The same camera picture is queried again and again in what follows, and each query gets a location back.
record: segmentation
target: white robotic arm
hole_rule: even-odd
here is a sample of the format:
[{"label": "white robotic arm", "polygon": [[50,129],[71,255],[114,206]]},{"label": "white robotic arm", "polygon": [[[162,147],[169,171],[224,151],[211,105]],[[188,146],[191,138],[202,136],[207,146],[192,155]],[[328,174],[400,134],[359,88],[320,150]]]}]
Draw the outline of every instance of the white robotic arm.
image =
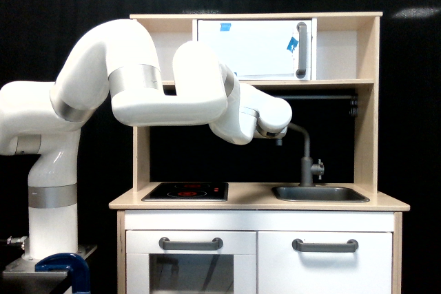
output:
[{"label": "white robotic arm", "polygon": [[80,129],[109,91],[114,115],[126,125],[209,123],[239,145],[284,134],[289,105],[239,84],[202,43],[182,45],[173,69],[176,96],[166,96],[150,34],[136,21],[117,20],[79,40],[55,83],[12,82],[0,90],[0,154],[41,154],[28,180],[33,258],[77,250]]}]

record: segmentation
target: metal sink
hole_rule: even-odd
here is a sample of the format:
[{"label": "metal sink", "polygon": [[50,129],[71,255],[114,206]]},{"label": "metal sink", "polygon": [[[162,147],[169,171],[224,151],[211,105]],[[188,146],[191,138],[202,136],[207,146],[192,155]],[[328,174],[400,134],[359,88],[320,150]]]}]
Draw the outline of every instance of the metal sink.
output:
[{"label": "metal sink", "polygon": [[347,187],[279,186],[272,191],[279,200],[310,202],[368,202],[369,199]]}]

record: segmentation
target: stovetop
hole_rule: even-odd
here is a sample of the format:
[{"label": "stovetop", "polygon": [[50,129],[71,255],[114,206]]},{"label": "stovetop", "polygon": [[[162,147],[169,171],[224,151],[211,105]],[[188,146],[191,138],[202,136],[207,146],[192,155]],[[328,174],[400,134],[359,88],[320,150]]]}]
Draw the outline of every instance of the stovetop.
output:
[{"label": "stovetop", "polygon": [[227,201],[227,195],[226,182],[162,182],[141,200]]}]

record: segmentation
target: faucet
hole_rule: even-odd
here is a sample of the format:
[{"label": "faucet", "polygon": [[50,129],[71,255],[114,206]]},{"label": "faucet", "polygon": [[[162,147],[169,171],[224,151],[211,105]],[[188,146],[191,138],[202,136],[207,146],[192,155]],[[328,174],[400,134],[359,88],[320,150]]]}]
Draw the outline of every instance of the faucet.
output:
[{"label": "faucet", "polygon": [[305,152],[301,160],[301,177],[298,186],[315,187],[312,176],[317,175],[318,179],[322,179],[322,175],[325,173],[325,166],[320,159],[318,160],[318,163],[314,164],[314,160],[309,155],[311,141],[309,139],[308,131],[304,127],[293,123],[288,124],[288,128],[300,132],[305,138]]}]

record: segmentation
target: oven door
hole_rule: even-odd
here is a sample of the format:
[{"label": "oven door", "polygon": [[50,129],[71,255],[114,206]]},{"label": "oven door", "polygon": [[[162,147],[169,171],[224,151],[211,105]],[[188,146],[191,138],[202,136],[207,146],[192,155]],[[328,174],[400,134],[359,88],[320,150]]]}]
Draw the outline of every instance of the oven door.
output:
[{"label": "oven door", "polygon": [[127,231],[127,294],[256,294],[256,233]]}]

